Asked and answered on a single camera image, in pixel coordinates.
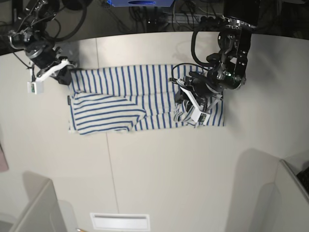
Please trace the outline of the blue white striped T-shirt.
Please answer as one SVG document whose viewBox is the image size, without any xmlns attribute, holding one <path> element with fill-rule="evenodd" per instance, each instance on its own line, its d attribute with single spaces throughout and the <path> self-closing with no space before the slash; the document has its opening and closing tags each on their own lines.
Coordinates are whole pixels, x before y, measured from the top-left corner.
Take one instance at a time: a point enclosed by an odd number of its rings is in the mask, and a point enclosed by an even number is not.
<svg viewBox="0 0 309 232">
<path fill-rule="evenodd" d="M 108 131 L 145 131 L 225 124 L 224 102 L 210 98 L 206 122 L 191 119 L 193 106 L 176 103 L 184 78 L 194 65 L 132 65 L 73 71 L 70 84 L 70 131 L 80 135 Z"/>
</svg>

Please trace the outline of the white power strip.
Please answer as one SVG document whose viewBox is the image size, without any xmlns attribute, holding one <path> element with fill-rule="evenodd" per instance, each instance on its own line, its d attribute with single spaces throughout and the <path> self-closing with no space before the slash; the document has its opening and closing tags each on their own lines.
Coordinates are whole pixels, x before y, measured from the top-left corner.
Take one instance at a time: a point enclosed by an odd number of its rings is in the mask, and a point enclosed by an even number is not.
<svg viewBox="0 0 309 232">
<path fill-rule="evenodd" d="M 222 15 L 218 15 L 215 17 L 215 15 L 201 15 L 201 14 L 189 14 L 189 13 L 175 13 L 175 14 L 166 14 L 165 15 L 165 21 L 168 23 L 174 23 L 174 24 L 189 24 L 190 26 L 196 26 L 201 21 L 206 20 L 219 20 L 220 22 L 227 22 L 228 19 L 224 18 Z"/>
</svg>

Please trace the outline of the blue box with oval hole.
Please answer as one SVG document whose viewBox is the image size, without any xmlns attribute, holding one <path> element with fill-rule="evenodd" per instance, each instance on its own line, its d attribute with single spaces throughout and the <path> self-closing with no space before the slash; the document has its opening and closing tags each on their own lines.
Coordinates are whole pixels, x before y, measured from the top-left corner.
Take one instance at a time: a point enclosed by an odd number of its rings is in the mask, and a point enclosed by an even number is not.
<svg viewBox="0 0 309 232">
<path fill-rule="evenodd" d="M 107 3 L 113 7 L 170 7 L 174 0 L 107 0 Z"/>
</svg>

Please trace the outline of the pink cloth at edge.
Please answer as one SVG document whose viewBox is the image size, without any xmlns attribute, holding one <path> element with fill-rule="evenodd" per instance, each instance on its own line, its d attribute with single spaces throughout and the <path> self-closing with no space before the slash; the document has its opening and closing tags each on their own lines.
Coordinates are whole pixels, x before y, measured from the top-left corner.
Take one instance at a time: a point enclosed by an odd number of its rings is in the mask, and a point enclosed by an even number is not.
<svg viewBox="0 0 309 232">
<path fill-rule="evenodd" d="M 0 146 L 0 172 L 5 172 L 9 170 L 9 165 L 7 163 L 7 159 L 5 157 L 4 151 L 2 147 Z"/>
</svg>

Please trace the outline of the black keyboard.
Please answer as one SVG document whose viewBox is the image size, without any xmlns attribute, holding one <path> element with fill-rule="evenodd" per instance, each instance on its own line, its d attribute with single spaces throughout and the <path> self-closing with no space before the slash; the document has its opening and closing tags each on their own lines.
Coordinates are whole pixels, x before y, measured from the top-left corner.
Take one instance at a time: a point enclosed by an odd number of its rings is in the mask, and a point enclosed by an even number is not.
<svg viewBox="0 0 309 232">
<path fill-rule="evenodd" d="M 299 172 L 296 177 L 298 178 L 306 192 L 309 193 L 309 167 Z"/>
</svg>

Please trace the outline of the grey partition panel left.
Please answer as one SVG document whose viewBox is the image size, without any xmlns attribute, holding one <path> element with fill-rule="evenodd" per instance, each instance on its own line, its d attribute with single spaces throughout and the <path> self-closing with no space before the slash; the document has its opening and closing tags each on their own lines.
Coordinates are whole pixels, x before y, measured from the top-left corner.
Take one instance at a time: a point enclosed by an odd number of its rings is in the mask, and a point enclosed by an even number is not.
<svg viewBox="0 0 309 232">
<path fill-rule="evenodd" d="M 51 179 L 43 182 L 35 197 L 19 217 L 1 213 L 2 232 L 66 232 L 55 188 Z"/>
</svg>

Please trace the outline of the grey partition panel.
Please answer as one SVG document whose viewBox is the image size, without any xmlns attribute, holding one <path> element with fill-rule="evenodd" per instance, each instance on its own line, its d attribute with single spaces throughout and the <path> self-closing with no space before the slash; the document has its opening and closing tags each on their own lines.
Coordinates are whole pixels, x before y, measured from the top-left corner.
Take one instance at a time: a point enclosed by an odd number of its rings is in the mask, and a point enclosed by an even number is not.
<svg viewBox="0 0 309 232">
<path fill-rule="evenodd" d="M 35 197 L 19 217 L 1 213 L 2 232 L 66 232 L 55 188 L 51 179 L 43 182 Z"/>
<path fill-rule="evenodd" d="M 279 209 L 274 232 L 309 231 L 309 195 L 285 161 L 280 161 L 275 185 L 279 190 Z"/>
</svg>

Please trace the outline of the grey partition panel right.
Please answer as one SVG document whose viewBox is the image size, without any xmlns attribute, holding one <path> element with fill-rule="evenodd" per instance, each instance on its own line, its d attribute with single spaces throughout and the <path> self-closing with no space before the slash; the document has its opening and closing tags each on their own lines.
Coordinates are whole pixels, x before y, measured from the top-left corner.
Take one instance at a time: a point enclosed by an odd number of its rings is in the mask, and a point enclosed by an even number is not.
<svg viewBox="0 0 309 232">
<path fill-rule="evenodd" d="M 275 185 L 279 190 L 279 209 L 274 232 L 309 231 L 309 195 L 285 161 L 280 161 Z"/>
</svg>

